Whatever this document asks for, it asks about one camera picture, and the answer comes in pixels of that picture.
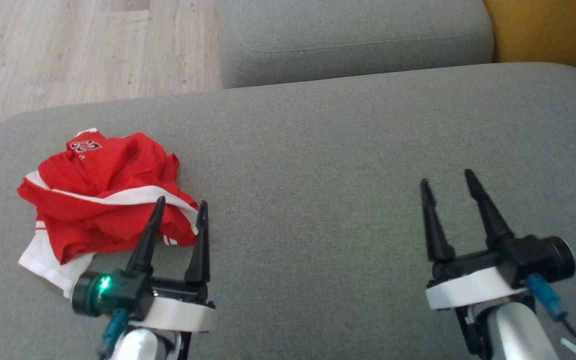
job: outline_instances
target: gray fabric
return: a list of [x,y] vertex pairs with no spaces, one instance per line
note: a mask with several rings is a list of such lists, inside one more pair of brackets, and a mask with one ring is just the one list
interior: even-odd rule
[[490,62],[482,0],[222,0],[226,88]]
[[[425,299],[419,182],[458,253],[484,247],[471,167],[518,235],[576,255],[576,69],[485,64],[58,107],[0,126],[0,359],[94,358],[105,319],[74,315],[16,264],[34,208],[15,190],[78,131],[144,132],[210,207],[219,321],[192,359],[469,359],[455,315]],[[159,244],[181,277],[187,248]],[[128,253],[99,255],[110,271]],[[576,325],[576,276],[556,285]],[[560,326],[539,313],[562,359]]]

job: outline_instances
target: gray ottoman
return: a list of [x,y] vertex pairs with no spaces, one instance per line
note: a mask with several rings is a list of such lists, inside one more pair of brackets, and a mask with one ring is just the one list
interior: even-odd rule
[[222,0],[226,88],[488,63],[482,0]]
[[[105,319],[75,315],[17,260],[34,234],[23,176],[80,130],[144,132],[210,205],[217,328],[202,360],[471,359],[455,315],[425,297],[419,182],[430,178],[458,253],[484,248],[463,170],[517,235],[576,255],[576,69],[483,64],[58,107],[0,126],[0,359],[94,358]],[[128,253],[98,255],[111,271]],[[159,244],[158,276],[190,249]],[[556,284],[576,325],[576,276]],[[561,358],[560,325],[538,309]]]

